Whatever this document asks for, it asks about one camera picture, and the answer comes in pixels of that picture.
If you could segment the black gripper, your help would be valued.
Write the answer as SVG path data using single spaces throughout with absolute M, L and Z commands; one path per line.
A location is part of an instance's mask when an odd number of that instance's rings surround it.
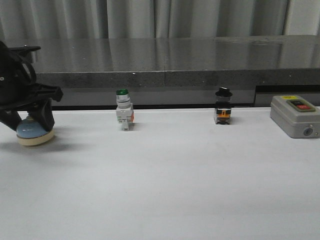
M 37 83 L 37 74 L 27 55 L 40 46 L 7 47 L 0 42 L 0 122 L 17 130 L 21 117 L 11 110 L 26 105 L 28 115 L 46 131 L 51 131 L 55 120 L 52 100 L 60 102 L 63 92 L 59 86 Z

